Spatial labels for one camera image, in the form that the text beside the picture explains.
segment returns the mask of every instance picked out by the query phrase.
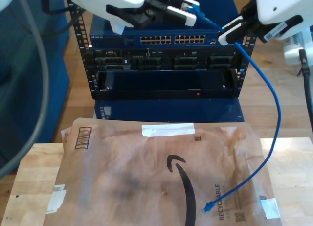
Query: label sticker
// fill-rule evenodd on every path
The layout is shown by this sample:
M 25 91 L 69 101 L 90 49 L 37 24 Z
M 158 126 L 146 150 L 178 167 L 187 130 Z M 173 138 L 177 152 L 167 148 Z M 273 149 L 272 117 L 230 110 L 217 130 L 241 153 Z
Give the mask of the label sticker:
M 145 137 L 179 136 L 195 133 L 193 123 L 166 124 L 166 125 L 143 125 L 142 135 Z
M 55 185 L 51 195 L 51 199 L 48 205 L 47 214 L 55 213 L 63 203 L 66 190 L 64 190 L 65 184 Z
M 261 204 L 268 220 L 280 218 L 276 198 L 261 200 Z
M 287 24 L 285 22 L 281 22 L 278 26 L 276 26 L 274 29 L 272 29 L 269 33 L 267 33 L 264 36 L 264 39 L 266 41 L 271 40 L 272 38 L 274 38 L 277 34 L 280 33 L 280 31 L 282 31 L 284 28 L 287 27 Z

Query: wooden floor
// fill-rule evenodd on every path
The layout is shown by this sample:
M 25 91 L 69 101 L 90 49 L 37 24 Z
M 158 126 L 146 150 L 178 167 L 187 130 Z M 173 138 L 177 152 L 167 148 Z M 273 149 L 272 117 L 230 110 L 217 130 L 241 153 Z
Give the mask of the wooden floor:
M 249 0 L 235 0 L 241 9 Z M 87 33 L 92 15 L 84 14 Z M 303 90 L 303 78 L 297 77 L 299 66 L 285 64 L 283 46 L 272 40 L 267 44 L 257 42 L 252 58 L 273 84 L 282 106 L 283 119 L 280 137 L 312 136 Z M 60 131 L 70 127 L 79 117 L 93 117 L 94 101 L 91 97 L 84 66 L 73 29 L 64 51 L 64 60 L 70 77 L 70 87 L 53 142 L 61 142 Z M 277 109 L 268 87 L 253 67 L 249 67 L 240 103 L 247 123 L 260 137 L 273 137 L 277 123 Z M 14 176 L 0 180 L 0 217 L 3 216 Z

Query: wooden table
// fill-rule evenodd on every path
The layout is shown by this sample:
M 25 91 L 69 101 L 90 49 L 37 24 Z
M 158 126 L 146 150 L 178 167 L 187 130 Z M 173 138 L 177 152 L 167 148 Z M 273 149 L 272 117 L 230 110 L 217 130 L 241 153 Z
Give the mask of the wooden table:
M 264 155 L 272 139 L 261 139 Z M 42 226 L 63 156 L 61 143 L 36 144 L 21 161 L 2 226 Z M 313 223 L 313 145 L 280 138 L 268 163 L 283 226 Z

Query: blue ethernet cable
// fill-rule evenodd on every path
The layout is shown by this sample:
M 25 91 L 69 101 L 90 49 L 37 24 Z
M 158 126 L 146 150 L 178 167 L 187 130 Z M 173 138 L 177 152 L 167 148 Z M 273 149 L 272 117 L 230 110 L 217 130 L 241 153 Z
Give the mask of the blue ethernet cable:
M 207 17 L 205 17 L 205 14 L 203 12 L 200 11 L 199 6 L 193 5 L 192 8 L 188 8 L 188 11 L 191 13 L 196 14 L 198 17 L 200 17 L 201 19 L 203 19 L 204 21 L 206 21 L 208 24 L 210 24 L 211 26 L 213 26 L 214 28 L 218 29 L 221 33 L 224 33 L 224 30 L 218 26 L 216 23 L 212 22 L 210 19 L 208 19 Z M 258 67 L 258 65 L 252 60 L 252 58 L 246 53 L 246 51 L 241 47 L 241 45 L 239 43 L 235 43 L 236 48 L 240 51 L 240 53 L 253 65 L 253 67 L 256 69 L 256 71 L 259 73 L 259 75 L 261 76 L 261 78 L 265 81 L 265 83 L 267 84 L 268 88 L 270 89 L 270 91 L 273 94 L 273 97 L 275 99 L 275 103 L 277 106 L 277 112 L 278 112 L 278 119 L 277 119 L 277 125 L 276 125 L 276 131 L 275 131 L 275 135 L 274 135 L 274 139 L 271 145 L 271 148 L 269 150 L 268 156 L 265 158 L 265 160 L 262 162 L 262 164 L 246 179 L 244 180 L 242 183 L 240 183 L 239 185 L 237 185 L 236 187 L 234 187 L 233 189 L 229 190 L 228 192 L 226 192 L 225 194 L 221 195 L 219 198 L 217 198 L 214 201 L 211 201 L 209 203 L 207 203 L 205 205 L 205 208 L 203 209 L 203 211 L 209 212 L 217 202 L 220 202 L 222 199 L 224 199 L 225 197 L 227 197 L 228 195 L 232 194 L 233 192 L 237 191 L 240 187 L 242 187 L 243 185 L 245 185 L 249 180 L 251 180 L 267 163 L 267 161 L 269 160 L 270 156 L 273 153 L 274 150 L 274 146 L 278 137 L 278 133 L 279 133 L 279 129 L 280 129 L 280 125 L 281 125 L 281 120 L 282 120 L 282 112 L 281 112 L 281 108 L 280 108 L 280 104 L 279 104 L 279 100 L 277 97 L 277 94 L 273 88 L 273 86 L 271 85 L 271 83 L 269 82 L 269 80 L 266 78 L 266 76 L 263 74 L 263 72 L 261 71 L 261 69 Z

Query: barcode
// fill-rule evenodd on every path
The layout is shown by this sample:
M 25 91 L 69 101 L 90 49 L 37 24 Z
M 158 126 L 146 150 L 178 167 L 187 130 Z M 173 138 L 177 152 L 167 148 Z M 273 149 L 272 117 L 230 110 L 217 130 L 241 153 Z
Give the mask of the barcode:
M 80 127 L 75 149 L 88 149 L 91 127 Z
M 245 214 L 243 212 L 235 213 L 236 222 L 246 221 Z
M 271 33 L 269 33 L 269 34 L 267 34 L 267 35 L 265 36 L 265 40 L 268 41 L 268 40 L 270 40 L 272 37 L 273 37 L 273 35 L 272 35 Z
M 267 197 L 266 196 L 259 196 L 260 197 L 260 200 L 266 200 L 267 199 Z

